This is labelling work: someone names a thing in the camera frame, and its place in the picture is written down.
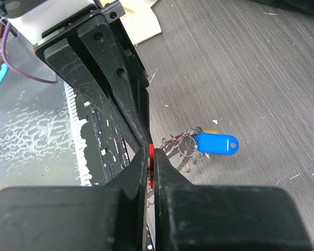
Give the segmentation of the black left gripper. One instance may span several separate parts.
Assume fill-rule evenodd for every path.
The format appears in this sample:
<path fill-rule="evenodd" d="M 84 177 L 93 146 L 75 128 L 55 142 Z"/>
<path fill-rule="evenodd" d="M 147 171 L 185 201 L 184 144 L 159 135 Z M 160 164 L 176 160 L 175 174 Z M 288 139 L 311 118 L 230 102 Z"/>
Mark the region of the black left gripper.
<path fill-rule="evenodd" d="M 44 1 L 36 56 L 109 120 L 133 149 L 151 143 L 149 86 L 119 1 Z"/>

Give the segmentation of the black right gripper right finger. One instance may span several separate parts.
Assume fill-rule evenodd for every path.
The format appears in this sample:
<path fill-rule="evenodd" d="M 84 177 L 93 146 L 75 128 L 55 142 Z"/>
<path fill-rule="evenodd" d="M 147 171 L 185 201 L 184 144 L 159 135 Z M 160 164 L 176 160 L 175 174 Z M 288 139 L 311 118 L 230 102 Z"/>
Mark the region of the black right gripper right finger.
<path fill-rule="evenodd" d="M 280 188 L 193 185 L 161 149 L 153 173 L 156 250 L 313 250 Z"/>

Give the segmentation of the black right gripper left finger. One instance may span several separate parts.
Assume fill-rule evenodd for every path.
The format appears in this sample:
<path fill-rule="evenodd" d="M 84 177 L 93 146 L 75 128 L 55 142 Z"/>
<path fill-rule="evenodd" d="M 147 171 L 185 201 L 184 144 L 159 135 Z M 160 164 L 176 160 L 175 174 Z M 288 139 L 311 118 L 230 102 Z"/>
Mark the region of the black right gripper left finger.
<path fill-rule="evenodd" d="M 0 191 L 0 250 L 144 250 L 149 149 L 103 186 Z"/>

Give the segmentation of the blue key tag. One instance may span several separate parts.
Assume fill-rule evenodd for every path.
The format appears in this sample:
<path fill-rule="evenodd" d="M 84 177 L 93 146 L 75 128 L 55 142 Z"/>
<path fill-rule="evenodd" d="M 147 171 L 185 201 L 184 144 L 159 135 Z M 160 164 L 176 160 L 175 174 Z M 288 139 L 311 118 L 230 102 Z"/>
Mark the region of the blue key tag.
<path fill-rule="evenodd" d="M 233 155 L 239 150 L 239 141 L 233 135 L 199 133 L 195 138 L 201 153 Z"/>

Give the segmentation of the red key tag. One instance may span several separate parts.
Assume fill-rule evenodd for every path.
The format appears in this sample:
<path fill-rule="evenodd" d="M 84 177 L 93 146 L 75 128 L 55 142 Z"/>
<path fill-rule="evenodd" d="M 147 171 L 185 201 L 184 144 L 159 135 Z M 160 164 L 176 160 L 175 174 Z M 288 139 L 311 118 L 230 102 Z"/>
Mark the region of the red key tag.
<path fill-rule="evenodd" d="M 154 189 L 154 144 L 150 144 L 149 145 L 149 161 L 150 161 L 150 165 L 149 165 L 149 177 L 150 177 L 150 188 Z"/>

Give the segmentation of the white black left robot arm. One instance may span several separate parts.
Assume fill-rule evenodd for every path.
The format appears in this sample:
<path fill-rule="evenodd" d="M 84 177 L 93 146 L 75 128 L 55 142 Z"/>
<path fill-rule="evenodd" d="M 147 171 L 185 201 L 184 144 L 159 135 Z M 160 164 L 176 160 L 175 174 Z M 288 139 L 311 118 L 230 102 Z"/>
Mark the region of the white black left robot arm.
<path fill-rule="evenodd" d="M 152 143 L 146 70 L 119 1 L 0 1 L 36 56 L 117 128 L 134 150 Z"/>

